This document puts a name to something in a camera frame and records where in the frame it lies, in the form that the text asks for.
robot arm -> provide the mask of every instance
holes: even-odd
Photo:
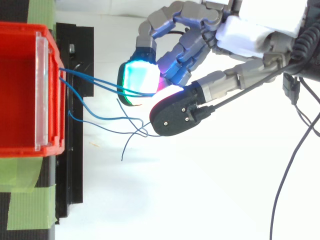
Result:
[[[242,20],[239,13],[248,2],[252,1],[229,0],[228,4],[176,1],[152,13],[140,25],[136,51],[130,61],[143,60],[153,64],[156,62],[157,50],[155,39],[168,34],[176,23],[190,27],[173,50],[156,62],[162,79],[158,90],[169,85],[184,87],[183,91],[167,97],[152,109],[150,121],[158,134],[172,136],[195,127],[217,109],[200,105],[224,97],[230,91],[247,90],[292,61],[295,38],[298,37],[300,27],[303,30],[303,24],[308,24],[308,21],[303,21],[307,0],[298,1],[300,16],[298,14],[291,19],[295,21],[295,27],[288,29]],[[320,8],[317,10],[315,12],[320,16]],[[314,22],[317,14],[313,14],[313,21],[309,22]],[[316,37],[311,37],[314,43],[320,39],[320,27],[318,32]],[[298,51],[301,48],[302,52],[306,51],[304,43],[302,45],[298,45]],[[186,86],[191,72],[210,51],[241,59],[244,63],[225,71],[215,71]]]

black cable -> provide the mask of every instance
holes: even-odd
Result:
[[[274,228],[274,220],[275,220],[275,213],[276,213],[276,207],[277,207],[277,203],[278,203],[278,199],[281,193],[281,189],[285,183],[285,180],[287,178],[287,175],[289,173],[289,170],[291,168],[292,163],[294,162],[295,156],[297,154],[297,152],[299,151],[300,147],[302,146],[302,144],[304,143],[304,141],[306,140],[307,136],[309,135],[309,133],[312,131],[312,129],[315,127],[316,123],[320,120],[320,113],[318,114],[318,116],[316,117],[316,119],[311,123],[311,125],[309,126],[308,130],[305,132],[305,134],[303,135],[302,139],[300,140],[299,144],[296,146],[292,157],[289,161],[288,166],[286,167],[286,170],[284,172],[284,175],[282,177],[280,186],[278,188],[278,191],[276,193],[275,196],[275,200],[274,200],[274,204],[273,204],[273,209],[272,209],[272,216],[271,216],[271,224],[270,224],[270,240],[272,240],[272,235],[273,235],[273,228]]]
[[[309,85],[305,82],[303,77],[299,77],[299,80],[301,84],[307,89],[307,91],[314,97],[314,99],[320,104],[320,98],[317,96],[317,94],[309,87]]]
[[[251,92],[252,90],[254,90],[257,87],[261,86],[262,84],[270,81],[271,79],[277,77],[278,75],[282,74],[283,72],[285,72],[286,70],[288,70],[288,69],[290,69],[292,67],[293,67],[293,65],[287,65],[285,67],[280,68],[279,70],[271,73],[270,75],[266,76],[264,79],[262,79],[262,80],[258,81],[257,83],[253,84],[252,86],[250,86],[250,87],[244,89],[243,91],[237,93],[236,95],[231,96],[228,99],[218,103],[217,105],[214,106],[214,109],[217,110],[218,108],[223,107],[224,105],[232,102],[233,100],[236,100],[236,99],[240,98],[241,96]]]
[[[180,35],[183,35],[183,34],[185,34],[185,32],[183,32],[183,31],[170,31],[170,32],[168,32],[168,34],[180,34]]]
[[[295,105],[295,109],[299,115],[299,117],[301,118],[301,120],[305,123],[305,125],[307,125],[308,127],[310,127],[311,125],[311,120],[298,108],[297,105]],[[320,132],[318,132],[315,128],[313,128],[314,134],[320,138]]]

coiled cable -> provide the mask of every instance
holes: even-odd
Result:
[[[295,66],[299,66],[299,73],[305,64],[307,64],[319,44],[320,41],[320,19],[306,29],[295,41],[292,47],[291,59],[295,62]]]

red plastic bin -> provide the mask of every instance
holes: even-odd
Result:
[[[45,25],[0,22],[0,158],[65,149],[66,78]]]

